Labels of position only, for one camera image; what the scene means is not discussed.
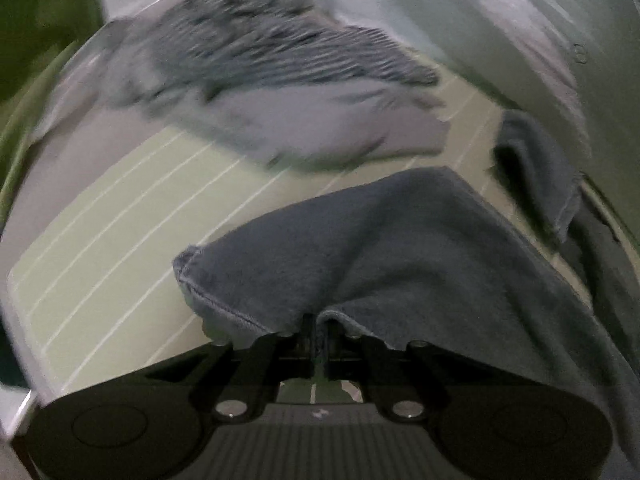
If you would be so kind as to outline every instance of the dark towel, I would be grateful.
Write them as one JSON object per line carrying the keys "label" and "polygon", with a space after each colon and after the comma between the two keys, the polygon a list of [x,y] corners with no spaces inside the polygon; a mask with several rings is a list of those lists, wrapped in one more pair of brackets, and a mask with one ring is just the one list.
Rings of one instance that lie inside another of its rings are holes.
{"label": "dark towel", "polygon": [[582,178],[532,117],[505,112],[495,154],[516,197],[559,245],[591,293],[593,313],[640,378],[640,285],[613,229],[580,190]]}
{"label": "dark towel", "polygon": [[236,343],[297,330],[309,312],[583,396],[614,429],[603,478],[640,479],[638,378],[568,283],[447,168],[289,206],[174,266],[196,313]]}
{"label": "dark towel", "polygon": [[580,208],[582,176],[562,148],[529,114],[508,110],[495,156],[513,184],[521,188],[518,195],[526,209],[555,237],[556,244],[564,243]]}

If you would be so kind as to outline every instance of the ribbed surface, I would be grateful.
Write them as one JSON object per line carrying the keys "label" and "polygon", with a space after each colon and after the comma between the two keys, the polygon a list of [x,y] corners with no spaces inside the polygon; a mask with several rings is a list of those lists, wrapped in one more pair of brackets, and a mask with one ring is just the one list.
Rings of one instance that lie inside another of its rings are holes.
{"label": "ribbed surface", "polygon": [[176,480],[465,480],[421,428],[372,404],[272,404],[251,424],[218,430]]}

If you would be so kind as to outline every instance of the towel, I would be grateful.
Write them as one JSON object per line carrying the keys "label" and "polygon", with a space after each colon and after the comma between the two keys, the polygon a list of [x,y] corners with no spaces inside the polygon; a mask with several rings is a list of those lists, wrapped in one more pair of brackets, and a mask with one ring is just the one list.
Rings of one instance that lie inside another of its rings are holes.
{"label": "towel", "polygon": [[447,168],[288,206],[174,261],[192,309],[238,346],[302,315],[404,348],[422,339],[605,413],[604,479],[640,479],[640,382],[571,286]]}
{"label": "towel", "polygon": [[429,85],[436,71],[372,28],[309,13],[312,0],[186,0],[136,18],[107,63],[102,100],[170,105],[188,89],[286,86],[352,78]]}
{"label": "towel", "polygon": [[580,173],[524,112],[505,112],[495,154],[514,196],[587,287],[594,315],[640,378],[640,285]]}
{"label": "towel", "polygon": [[441,152],[449,125],[430,113],[441,104],[424,91],[354,79],[229,90],[213,100],[191,91],[168,117],[259,162],[344,167]]}

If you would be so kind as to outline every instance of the light gray cloth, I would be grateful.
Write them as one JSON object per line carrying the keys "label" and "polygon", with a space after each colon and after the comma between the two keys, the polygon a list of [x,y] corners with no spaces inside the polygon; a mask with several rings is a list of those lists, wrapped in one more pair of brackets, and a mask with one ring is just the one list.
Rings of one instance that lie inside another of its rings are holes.
{"label": "light gray cloth", "polygon": [[357,77],[433,84],[437,74],[382,31],[332,27],[300,13],[311,0],[186,0],[133,20],[102,82],[113,105],[179,100],[194,87],[284,86]]}
{"label": "light gray cloth", "polygon": [[411,170],[262,216],[187,248],[192,309],[237,345],[304,313],[394,348],[413,339],[594,402],[615,443],[603,479],[640,478],[640,381],[571,286],[447,168]]}
{"label": "light gray cloth", "polygon": [[372,79],[226,91],[207,101],[191,91],[169,113],[174,123],[228,142],[261,162],[329,166],[370,158],[439,153],[442,103],[423,91]]}

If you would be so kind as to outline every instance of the bolt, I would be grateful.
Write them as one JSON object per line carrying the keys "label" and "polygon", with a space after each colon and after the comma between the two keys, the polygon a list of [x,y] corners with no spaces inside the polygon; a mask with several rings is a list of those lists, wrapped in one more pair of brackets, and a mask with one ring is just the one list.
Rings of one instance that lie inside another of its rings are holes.
{"label": "bolt", "polygon": [[233,418],[235,416],[243,415],[248,406],[242,402],[242,400],[223,400],[216,405],[216,411],[223,416]]}
{"label": "bolt", "polygon": [[392,411],[401,418],[415,418],[422,415],[424,406],[414,400],[401,400],[394,404]]}
{"label": "bolt", "polygon": [[587,49],[579,43],[574,44],[574,59],[580,64],[585,64],[589,60]]}
{"label": "bolt", "polygon": [[229,341],[228,341],[228,339],[217,338],[217,339],[213,339],[211,341],[211,344],[213,346],[222,347],[222,346],[225,346],[225,345],[229,344]]}

